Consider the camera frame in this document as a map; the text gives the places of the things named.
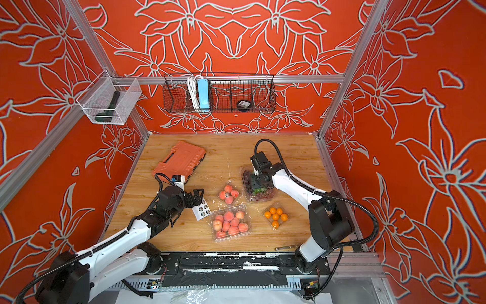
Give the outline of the orange plastic tool case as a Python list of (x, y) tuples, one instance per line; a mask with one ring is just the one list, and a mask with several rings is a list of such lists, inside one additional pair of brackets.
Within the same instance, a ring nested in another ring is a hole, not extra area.
[(171, 148), (168, 156), (158, 163), (152, 171), (152, 176), (163, 174), (163, 176), (159, 176), (163, 182), (168, 182), (166, 177), (184, 176), (184, 183), (186, 183), (205, 158), (205, 155), (206, 150), (204, 148), (179, 141)]

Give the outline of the small black device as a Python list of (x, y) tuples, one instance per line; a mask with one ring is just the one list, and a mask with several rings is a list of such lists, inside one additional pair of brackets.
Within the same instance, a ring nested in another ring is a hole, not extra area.
[(247, 100), (240, 100), (237, 102), (237, 109), (241, 112), (248, 112), (250, 109), (252, 109), (252, 103)]

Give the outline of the clear acrylic wall bin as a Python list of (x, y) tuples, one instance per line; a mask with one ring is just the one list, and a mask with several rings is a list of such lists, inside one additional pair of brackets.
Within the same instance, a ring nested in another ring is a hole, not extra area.
[[(115, 91), (121, 95), (114, 110), (114, 117), (109, 123), (95, 121), (95, 116), (107, 109)], [(112, 77), (102, 71), (76, 98), (84, 115), (93, 124), (124, 125), (135, 104), (142, 94), (140, 83), (135, 77)]]

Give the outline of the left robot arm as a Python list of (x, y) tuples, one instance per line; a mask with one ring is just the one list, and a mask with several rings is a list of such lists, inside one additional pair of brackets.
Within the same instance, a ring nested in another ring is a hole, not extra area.
[(173, 227), (185, 209), (200, 206), (205, 192), (186, 192), (164, 174), (156, 174), (155, 180), (157, 195), (125, 229), (92, 247), (58, 255), (48, 271), (19, 292), (15, 303), (24, 303), (31, 289), (37, 290), (38, 303), (89, 303), (126, 277), (163, 265), (161, 252), (149, 240)]

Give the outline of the grape clamshell box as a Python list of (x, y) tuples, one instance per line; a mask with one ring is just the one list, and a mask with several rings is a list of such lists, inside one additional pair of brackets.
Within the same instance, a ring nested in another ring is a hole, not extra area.
[(249, 202), (259, 203), (273, 200), (275, 190), (258, 183), (254, 170), (250, 167), (243, 167), (240, 170), (245, 197)]

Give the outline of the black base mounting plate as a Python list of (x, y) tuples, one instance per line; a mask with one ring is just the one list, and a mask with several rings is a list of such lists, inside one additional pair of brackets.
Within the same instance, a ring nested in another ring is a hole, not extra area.
[(298, 290), (328, 274), (326, 258), (301, 270), (292, 252), (166, 252), (161, 262), (136, 276), (157, 280), (161, 289), (204, 286)]

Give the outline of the large peach clamshell box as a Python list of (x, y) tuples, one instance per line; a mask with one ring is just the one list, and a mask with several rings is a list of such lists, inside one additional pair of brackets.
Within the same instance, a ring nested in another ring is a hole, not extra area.
[(245, 205), (233, 206), (213, 212), (210, 227), (215, 241), (234, 239), (252, 231), (251, 217)]

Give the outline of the light blue box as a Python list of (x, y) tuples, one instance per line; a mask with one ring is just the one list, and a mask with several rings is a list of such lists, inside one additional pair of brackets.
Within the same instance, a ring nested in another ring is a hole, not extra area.
[(197, 88), (199, 94), (199, 107), (203, 111), (208, 111), (210, 109), (210, 89), (209, 82), (207, 79), (198, 79)]

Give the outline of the small peach clamshell box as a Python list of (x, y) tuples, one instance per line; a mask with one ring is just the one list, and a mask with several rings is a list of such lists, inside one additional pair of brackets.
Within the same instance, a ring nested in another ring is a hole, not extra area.
[(224, 204), (231, 206), (236, 203), (238, 200), (239, 196), (241, 195), (241, 192), (239, 191), (238, 188), (233, 186), (232, 184), (226, 184), (221, 191), (218, 193), (218, 198)]

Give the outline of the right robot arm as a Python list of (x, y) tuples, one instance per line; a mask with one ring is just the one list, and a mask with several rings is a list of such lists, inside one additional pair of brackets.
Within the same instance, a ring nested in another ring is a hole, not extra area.
[[(336, 263), (324, 283), (302, 294), (303, 299), (314, 301), (334, 277), (344, 256), (344, 248), (367, 244), (377, 238), (377, 216), (337, 191), (326, 192), (298, 178), (287, 168), (282, 153), (271, 139), (260, 139), (255, 144), (254, 154), (250, 160), (253, 167), (250, 185), (253, 191), (263, 188), (280, 190), (308, 211), (310, 237), (295, 251), (297, 269), (301, 272), (316, 269), (319, 260), (327, 258), (335, 250), (340, 250)], [(355, 231), (348, 206), (354, 206), (370, 218), (373, 229), (367, 237), (344, 241)]]

